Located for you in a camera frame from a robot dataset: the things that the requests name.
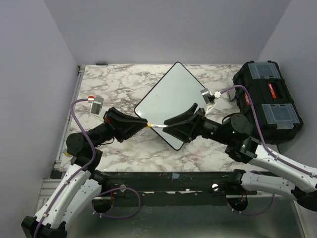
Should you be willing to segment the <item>white whiteboard marker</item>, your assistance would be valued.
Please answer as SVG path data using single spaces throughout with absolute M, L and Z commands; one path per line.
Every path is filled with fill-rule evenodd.
M 165 127 L 167 127 L 167 125 L 161 125 L 161 124 L 151 124 L 152 126 L 152 128 L 165 128 Z

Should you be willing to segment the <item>white whiteboard with black frame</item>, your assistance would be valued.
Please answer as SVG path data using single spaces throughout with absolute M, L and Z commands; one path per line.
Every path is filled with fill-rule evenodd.
M 188 110 L 194 103 L 205 106 L 205 86 L 180 62 L 176 62 L 134 108 L 150 124 L 164 121 Z

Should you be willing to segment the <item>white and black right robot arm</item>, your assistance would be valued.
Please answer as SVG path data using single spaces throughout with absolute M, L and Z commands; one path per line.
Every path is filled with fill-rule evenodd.
M 265 169 L 274 176 L 235 170 L 228 189 L 233 194 L 264 191 L 288 197 L 300 206 L 317 209 L 317 170 L 269 149 L 253 138 L 253 126 L 242 114 L 234 114 L 223 123 L 205 116 L 205 110 L 193 104 L 186 112 L 164 121 L 163 131 L 184 143 L 198 136 L 226 145 L 225 153 L 234 161 Z

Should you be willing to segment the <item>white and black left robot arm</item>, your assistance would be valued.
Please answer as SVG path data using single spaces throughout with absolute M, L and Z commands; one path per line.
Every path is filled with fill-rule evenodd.
M 96 170 L 103 154 L 97 147 L 112 139 L 123 142 L 147 125 L 146 119 L 110 108 L 105 112 L 102 124 L 88 131 L 70 134 L 66 147 L 73 161 L 46 204 L 34 216 L 27 216 L 22 221 L 25 236 L 65 238 L 75 217 L 92 199 L 109 192 L 106 175 Z

